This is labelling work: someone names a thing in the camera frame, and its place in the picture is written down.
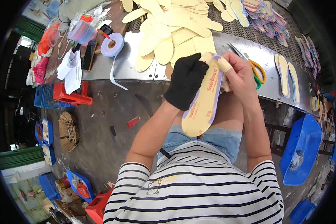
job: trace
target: black glove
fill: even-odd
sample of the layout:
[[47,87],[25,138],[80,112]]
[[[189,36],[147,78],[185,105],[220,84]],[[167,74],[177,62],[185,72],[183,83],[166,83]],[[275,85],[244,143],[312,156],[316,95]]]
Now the black glove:
[[189,109],[209,68],[205,62],[199,61],[200,57],[200,53],[197,53],[180,58],[175,63],[169,88],[163,96],[179,110]]

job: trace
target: woven bamboo basket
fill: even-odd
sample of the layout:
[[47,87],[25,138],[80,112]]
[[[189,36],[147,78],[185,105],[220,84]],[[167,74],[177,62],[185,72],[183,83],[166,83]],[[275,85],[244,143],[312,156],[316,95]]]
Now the woven bamboo basket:
[[67,111],[64,111],[58,120],[60,140],[63,148],[71,152],[80,141],[76,119]]

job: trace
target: forearm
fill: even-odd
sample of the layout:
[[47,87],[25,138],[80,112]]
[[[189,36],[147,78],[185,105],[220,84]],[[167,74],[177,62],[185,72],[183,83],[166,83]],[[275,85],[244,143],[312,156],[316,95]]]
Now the forearm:
[[248,170],[264,160],[271,160],[270,141],[259,101],[244,107],[244,131]]
[[125,162],[140,162],[151,168],[178,112],[179,109],[164,101],[137,133]]

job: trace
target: smartphone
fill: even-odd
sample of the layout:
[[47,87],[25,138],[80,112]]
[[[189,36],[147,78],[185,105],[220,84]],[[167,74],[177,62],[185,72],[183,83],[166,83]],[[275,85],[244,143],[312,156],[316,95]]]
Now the smartphone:
[[82,70],[90,71],[92,66],[92,61],[94,59],[94,51],[97,47],[97,40],[89,41],[86,48],[85,56],[81,64]]

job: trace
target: tape roll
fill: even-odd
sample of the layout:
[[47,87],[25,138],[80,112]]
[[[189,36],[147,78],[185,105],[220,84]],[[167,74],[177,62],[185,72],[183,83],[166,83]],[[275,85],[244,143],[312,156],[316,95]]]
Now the tape roll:
[[106,56],[106,57],[109,57],[109,58],[115,57],[113,59],[113,64],[112,64],[112,68],[111,68],[110,80],[116,86],[119,86],[124,90],[128,90],[126,87],[116,83],[116,81],[114,79],[115,61],[116,61],[117,55],[121,52],[121,50],[124,46],[124,38],[120,33],[111,33],[108,36],[110,37],[110,39],[105,38],[103,40],[103,43],[101,45],[101,53],[102,53],[103,56]]
[[316,96],[311,98],[311,106],[313,111],[318,110],[318,98]]
[[80,20],[73,27],[73,30],[68,34],[68,38],[76,41],[82,46],[87,47],[90,40],[93,40],[97,36],[97,30],[94,26],[91,26],[87,22]]

